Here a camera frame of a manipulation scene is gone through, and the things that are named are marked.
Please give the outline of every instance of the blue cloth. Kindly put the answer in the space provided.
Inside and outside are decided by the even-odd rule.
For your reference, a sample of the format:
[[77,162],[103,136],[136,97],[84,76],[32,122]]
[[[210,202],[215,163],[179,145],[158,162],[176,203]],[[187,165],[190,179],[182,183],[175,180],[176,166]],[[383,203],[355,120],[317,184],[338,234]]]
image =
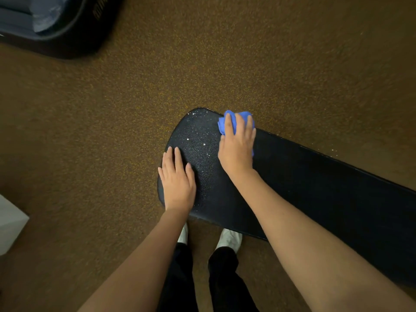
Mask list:
[[[236,121],[236,114],[234,114],[232,111],[227,110],[224,113],[224,117],[220,117],[218,119],[218,129],[220,130],[221,134],[223,136],[226,135],[226,129],[225,129],[225,122],[226,122],[226,115],[230,114],[231,115],[231,121],[232,121],[232,129],[234,131],[234,134],[236,134],[236,128],[237,128],[237,121]],[[247,119],[248,116],[251,115],[251,113],[249,111],[242,111],[241,113],[239,113],[242,118],[244,119],[244,122],[247,124]]]

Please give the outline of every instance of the floor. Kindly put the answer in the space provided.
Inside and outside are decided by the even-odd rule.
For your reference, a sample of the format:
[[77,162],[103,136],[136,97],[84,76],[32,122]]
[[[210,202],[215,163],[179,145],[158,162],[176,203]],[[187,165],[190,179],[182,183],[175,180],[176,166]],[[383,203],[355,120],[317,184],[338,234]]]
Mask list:
[[[60,61],[0,44],[0,194],[30,216],[1,311],[76,311],[160,215],[157,166],[189,110],[416,190],[413,0],[125,0],[107,43]],[[200,311],[221,229],[190,222]],[[308,311],[264,241],[238,272],[260,311]],[[405,288],[414,298],[414,289]]]

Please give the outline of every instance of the leg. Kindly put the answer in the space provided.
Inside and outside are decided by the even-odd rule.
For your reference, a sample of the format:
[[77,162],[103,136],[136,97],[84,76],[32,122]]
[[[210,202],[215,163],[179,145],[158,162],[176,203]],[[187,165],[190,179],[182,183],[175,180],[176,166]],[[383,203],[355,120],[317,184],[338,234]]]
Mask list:
[[209,287],[215,312],[258,312],[244,281],[236,273],[236,251],[241,239],[239,233],[224,229],[217,249],[208,261]]
[[184,230],[185,227],[176,244],[172,262],[163,285],[157,308],[158,312],[198,311],[192,278],[192,253],[183,239]]

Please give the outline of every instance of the foot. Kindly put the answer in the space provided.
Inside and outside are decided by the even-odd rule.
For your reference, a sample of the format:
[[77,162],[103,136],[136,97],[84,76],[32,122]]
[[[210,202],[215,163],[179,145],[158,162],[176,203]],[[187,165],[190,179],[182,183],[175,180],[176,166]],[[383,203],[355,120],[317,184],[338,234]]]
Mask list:
[[228,246],[228,247],[231,247],[237,253],[238,249],[241,246],[241,241],[242,241],[241,233],[231,231],[228,229],[224,229],[221,232],[220,240],[218,241],[217,247],[215,249],[222,247],[222,246]]
[[178,243],[188,244],[188,224],[186,222],[180,233]]

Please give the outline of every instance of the pant leg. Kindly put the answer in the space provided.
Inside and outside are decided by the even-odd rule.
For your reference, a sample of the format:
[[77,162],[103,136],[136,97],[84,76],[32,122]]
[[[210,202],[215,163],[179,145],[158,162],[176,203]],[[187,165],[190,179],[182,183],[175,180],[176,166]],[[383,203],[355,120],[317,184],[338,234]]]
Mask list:
[[184,243],[177,243],[157,311],[198,312],[192,278],[192,265],[192,253],[189,246]]
[[237,255],[230,247],[219,247],[211,255],[208,269],[214,312],[258,312],[247,286],[236,273],[237,266]]

